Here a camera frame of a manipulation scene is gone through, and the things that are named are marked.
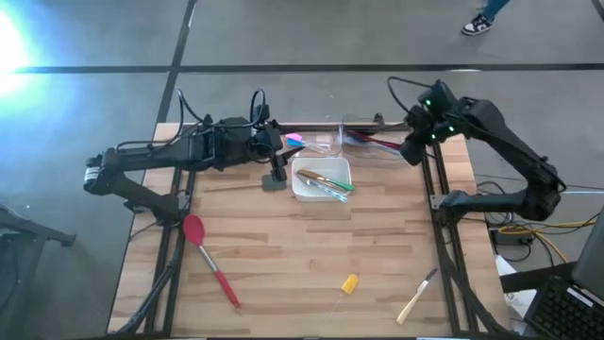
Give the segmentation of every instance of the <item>concrete floor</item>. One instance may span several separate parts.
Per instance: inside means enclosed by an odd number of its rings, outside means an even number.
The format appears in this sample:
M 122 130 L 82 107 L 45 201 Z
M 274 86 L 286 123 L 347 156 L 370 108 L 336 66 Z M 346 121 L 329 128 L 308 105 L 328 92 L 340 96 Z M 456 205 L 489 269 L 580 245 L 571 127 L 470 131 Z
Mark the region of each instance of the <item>concrete floor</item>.
M 118 142 L 151 137 L 170 81 L 166 73 L 99 74 L 102 70 L 93 66 L 171 65 L 187 4 L 0 3 L 0 25 L 12 27 L 4 39 L 14 47 L 2 52 L 3 64 L 82 67 L 69 71 L 80 74 L 0 73 L 0 203 L 78 235 L 74 247 L 48 244 L 44 250 L 19 339 L 79 338 L 105 331 L 132 214 L 115 196 L 82 190 L 84 161 Z M 474 0 L 455 6 L 446 0 L 200 0 L 182 64 L 604 61 L 604 23 L 590 1 L 512 1 L 491 32 L 463 37 L 459 28 L 475 13 L 474 5 Z M 250 95 L 262 87 L 272 114 L 281 121 L 341 121 L 345 114 L 375 112 L 395 121 L 403 114 L 384 84 L 391 74 L 181 74 L 176 87 L 198 112 L 215 118 L 246 115 Z M 425 82 L 441 78 L 456 95 L 491 99 L 510 128 L 547 155 L 567 183 L 604 187 L 604 71 L 396 75 Z M 418 95 L 409 87 L 398 91 L 410 103 Z M 177 119 L 176 109 L 173 99 L 168 121 Z M 489 179 L 479 174 L 519 177 L 485 144 L 470 141 L 468 147 L 478 181 Z M 140 180 L 142 174 L 132 177 Z M 522 187 L 521 182 L 496 181 L 507 190 Z M 599 211 L 602 198 L 565 195 L 549 221 L 583 220 Z M 588 231 L 552 240 L 575 260 Z M 500 250 L 509 257 L 524 251 Z M 514 267 L 547 265 L 544 250 L 536 245 L 533 255 Z

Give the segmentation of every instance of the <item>butcher block tabletop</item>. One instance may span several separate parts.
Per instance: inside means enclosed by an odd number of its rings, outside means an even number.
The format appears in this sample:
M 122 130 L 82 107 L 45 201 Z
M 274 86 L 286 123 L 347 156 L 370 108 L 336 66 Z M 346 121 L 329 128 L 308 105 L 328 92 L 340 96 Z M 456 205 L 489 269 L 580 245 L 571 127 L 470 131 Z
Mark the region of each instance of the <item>butcher block tabletop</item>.
M 159 124 L 156 139 L 170 138 L 176 128 Z M 400 140 L 405 133 L 397 132 L 396 137 Z M 451 138 L 442 150 L 451 190 L 475 192 L 464 139 Z M 440 272 L 403 325 L 395 321 L 426 274 L 439 267 L 422 167 L 363 155 L 341 152 L 356 186 L 347 204 L 299 202 L 290 178 L 286 190 L 263 192 L 260 178 L 269 173 L 269 164 L 250 162 L 223 173 L 198 173 L 191 212 L 203 220 L 204 247 L 242 308 L 232 306 L 196 246 L 187 242 L 172 336 L 450 335 Z M 286 170 L 291 177 L 291 165 Z M 167 194 L 173 174 L 173 168 L 150 170 L 143 184 Z M 183 176 L 181 188 L 185 181 Z M 139 213 L 131 232 L 153 221 L 150 213 Z M 463 220 L 459 231 L 472 288 L 495 319 L 509 327 L 487 229 L 482 222 Z M 161 228 L 153 227 L 129 242 L 109 331 L 122 327 L 149 292 L 160 237 Z M 359 284 L 352 295 L 341 297 L 340 288 L 350 274 L 359 276 Z M 164 289 L 158 327 L 166 297 Z M 456 300 L 462 315 L 459 295 Z

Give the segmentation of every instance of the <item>red silicone spatula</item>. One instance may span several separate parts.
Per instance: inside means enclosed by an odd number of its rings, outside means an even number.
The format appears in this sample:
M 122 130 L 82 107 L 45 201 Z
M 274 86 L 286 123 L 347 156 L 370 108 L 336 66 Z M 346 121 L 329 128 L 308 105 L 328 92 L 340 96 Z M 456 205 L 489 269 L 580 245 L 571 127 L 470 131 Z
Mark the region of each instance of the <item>red silicone spatula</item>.
M 185 231 L 185 236 L 187 237 L 187 240 L 189 240 L 189 242 L 191 242 L 192 244 L 196 245 L 199 248 L 201 255 L 204 256 L 204 259 L 206 259 L 206 262 L 210 266 L 211 271 L 214 273 L 216 279 L 218 279 L 220 285 L 223 287 L 226 296 L 230 300 L 230 303 L 232 303 L 235 308 L 240 308 L 241 304 L 239 303 L 237 296 L 235 296 L 233 289 L 230 287 L 230 285 L 228 285 L 227 278 L 225 278 L 225 275 L 223 275 L 220 269 L 218 269 L 218 266 L 216 265 L 214 260 L 210 257 L 209 253 L 202 246 L 204 242 L 204 236 L 206 234 L 206 229 L 204 228 L 204 224 L 201 222 L 201 218 L 194 214 L 187 215 L 183 223 L 183 229 Z

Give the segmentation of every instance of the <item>sneaker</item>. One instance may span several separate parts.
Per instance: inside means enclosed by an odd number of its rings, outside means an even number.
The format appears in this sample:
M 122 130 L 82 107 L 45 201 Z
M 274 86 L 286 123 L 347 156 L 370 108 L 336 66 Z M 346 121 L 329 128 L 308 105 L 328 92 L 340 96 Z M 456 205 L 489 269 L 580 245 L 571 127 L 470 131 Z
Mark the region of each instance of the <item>sneaker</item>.
M 476 18 L 472 19 L 468 25 L 465 25 L 461 29 L 461 33 L 465 35 L 477 35 L 491 29 L 493 25 L 492 21 L 488 21 L 484 15 L 479 14 Z

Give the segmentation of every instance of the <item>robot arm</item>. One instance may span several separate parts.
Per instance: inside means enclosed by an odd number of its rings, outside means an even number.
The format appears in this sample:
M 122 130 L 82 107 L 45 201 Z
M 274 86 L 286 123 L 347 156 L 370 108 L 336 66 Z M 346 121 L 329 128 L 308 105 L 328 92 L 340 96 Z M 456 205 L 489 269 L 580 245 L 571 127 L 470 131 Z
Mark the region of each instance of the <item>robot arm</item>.
M 469 195 L 453 191 L 439 208 L 441 223 L 457 223 L 469 212 L 514 212 L 533 220 L 548 218 L 560 202 L 559 187 L 565 188 L 556 168 L 538 156 L 505 124 L 499 109 L 488 100 L 456 99 L 442 81 L 437 81 L 410 109 L 406 122 L 413 128 L 401 155 L 412 165 L 421 161 L 426 145 L 441 143 L 462 133 L 487 143 L 527 180 L 527 188 L 514 194 Z
M 205 171 L 211 167 L 223 171 L 229 166 L 261 159 L 273 165 L 271 175 L 262 178 L 265 190 L 285 188 L 287 175 L 283 166 L 303 147 L 277 155 L 283 148 L 279 125 L 269 118 L 268 106 L 257 107 L 260 122 L 252 125 L 242 117 L 227 118 L 213 124 L 206 117 L 204 124 L 185 128 L 173 141 L 160 145 L 134 148 L 111 147 L 102 154 L 86 160 L 84 190 L 93 195 L 115 194 L 126 199 L 125 206 L 132 211 L 149 209 L 159 223 L 170 226 L 181 217 L 176 195 L 159 195 L 126 177 L 135 170 L 178 167 L 188 171 Z

